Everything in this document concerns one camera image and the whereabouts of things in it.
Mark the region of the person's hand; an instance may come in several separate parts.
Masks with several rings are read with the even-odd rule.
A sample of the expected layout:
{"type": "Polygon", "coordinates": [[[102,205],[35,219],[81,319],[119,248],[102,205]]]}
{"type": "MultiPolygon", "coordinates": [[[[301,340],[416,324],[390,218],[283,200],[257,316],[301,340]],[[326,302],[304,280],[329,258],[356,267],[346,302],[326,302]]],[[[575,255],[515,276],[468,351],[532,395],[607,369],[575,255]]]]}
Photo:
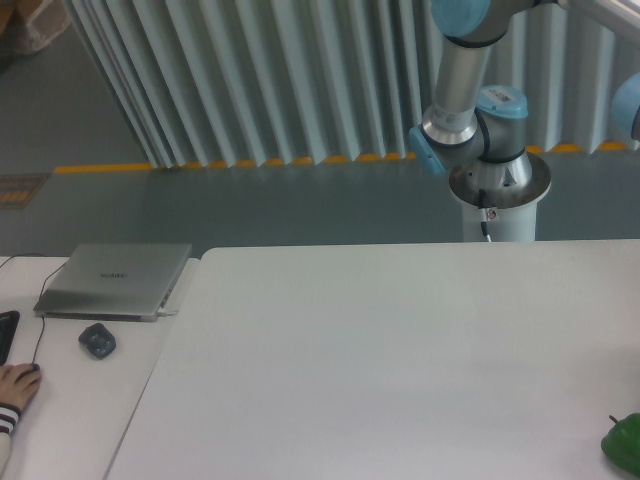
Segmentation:
{"type": "Polygon", "coordinates": [[[42,373],[30,373],[32,364],[1,366],[1,404],[17,407],[21,412],[40,388],[42,373]]]}

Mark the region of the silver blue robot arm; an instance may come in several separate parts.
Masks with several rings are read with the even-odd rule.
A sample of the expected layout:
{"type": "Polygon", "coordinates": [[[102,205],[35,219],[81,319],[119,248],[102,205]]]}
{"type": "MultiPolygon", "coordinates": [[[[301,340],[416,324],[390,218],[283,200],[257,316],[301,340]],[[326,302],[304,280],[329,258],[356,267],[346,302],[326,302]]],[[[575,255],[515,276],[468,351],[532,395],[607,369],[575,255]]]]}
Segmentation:
{"type": "Polygon", "coordinates": [[[451,193],[476,209],[509,209],[549,191],[547,164],[525,151],[526,96],[482,84],[494,44],[535,1],[435,1],[444,47],[432,104],[409,141],[422,165],[448,177],[451,193]]]}

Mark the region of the striped sleeve forearm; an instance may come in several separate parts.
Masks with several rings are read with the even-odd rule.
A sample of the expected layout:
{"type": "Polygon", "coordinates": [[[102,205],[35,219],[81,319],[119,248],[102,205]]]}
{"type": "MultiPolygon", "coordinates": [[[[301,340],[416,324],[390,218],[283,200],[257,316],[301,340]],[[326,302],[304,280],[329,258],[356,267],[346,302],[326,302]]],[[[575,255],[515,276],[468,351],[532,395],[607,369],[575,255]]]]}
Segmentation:
{"type": "Polygon", "coordinates": [[[21,417],[21,411],[2,403],[0,407],[0,471],[3,472],[12,450],[12,433],[21,417]]]}

